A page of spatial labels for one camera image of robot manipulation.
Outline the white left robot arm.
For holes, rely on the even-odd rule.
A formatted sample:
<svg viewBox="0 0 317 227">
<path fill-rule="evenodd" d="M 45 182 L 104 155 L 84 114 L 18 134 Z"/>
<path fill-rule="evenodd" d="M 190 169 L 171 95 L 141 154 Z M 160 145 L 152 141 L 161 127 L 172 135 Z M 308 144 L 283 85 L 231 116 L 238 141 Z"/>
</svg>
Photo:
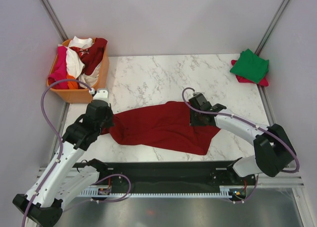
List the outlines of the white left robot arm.
<svg viewBox="0 0 317 227">
<path fill-rule="evenodd" d="M 107 182 L 109 173 L 92 160 L 68 182 L 64 182 L 73 165 L 83 156 L 105 128 L 112 127 L 113 112 L 108 90 L 98 89 L 86 112 L 68 126 L 59 138 L 60 147 L 45 171 L 25 193 L 17 194 L 12 203 L 23 213 L 22 225 L 30 219 L 42 227 L 53 227 L 67 205 L 88 186 Z"/>
</svg>

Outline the dark red t-shirt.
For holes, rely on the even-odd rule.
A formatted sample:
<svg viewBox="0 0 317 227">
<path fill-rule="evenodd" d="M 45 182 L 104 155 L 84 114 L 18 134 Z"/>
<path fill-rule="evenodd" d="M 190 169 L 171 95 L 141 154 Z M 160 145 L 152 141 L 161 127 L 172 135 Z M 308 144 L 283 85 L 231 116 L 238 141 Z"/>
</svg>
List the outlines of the dark red t-shirt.
<svg viewBox="0 0 317 227">
<path fill-rule="evenodd" d="M 110 134 L 121 145 L 147 145 L 167 150 L 206 155 L 220 131 L 214 126 L 191 126 L 190 109 L 179 101 L 136 108 L 113 116 Z"/>
</svg>

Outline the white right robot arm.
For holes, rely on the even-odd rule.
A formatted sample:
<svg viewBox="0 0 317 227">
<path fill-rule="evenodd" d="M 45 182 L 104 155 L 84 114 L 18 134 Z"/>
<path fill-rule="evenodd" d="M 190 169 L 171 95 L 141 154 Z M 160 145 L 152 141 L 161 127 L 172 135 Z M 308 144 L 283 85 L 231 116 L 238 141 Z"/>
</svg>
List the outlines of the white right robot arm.
<svg viewBox="0 0 317 227">
<path fill-rule="evenodd" d="M 238 158 L 229 165 L 228 181 L 239 184 L 246 176 L 265 174 L 275 177 L 298 162 L 296 152 L 278 124 L 266 126 L 244 119 L 222 104 L 211 105 L 202 93 L 195 92 L 186 103 L 190 107 L 191 126 L 213 126 L 242 138 L 254 148 L 254 155 Z"/>
</svg>

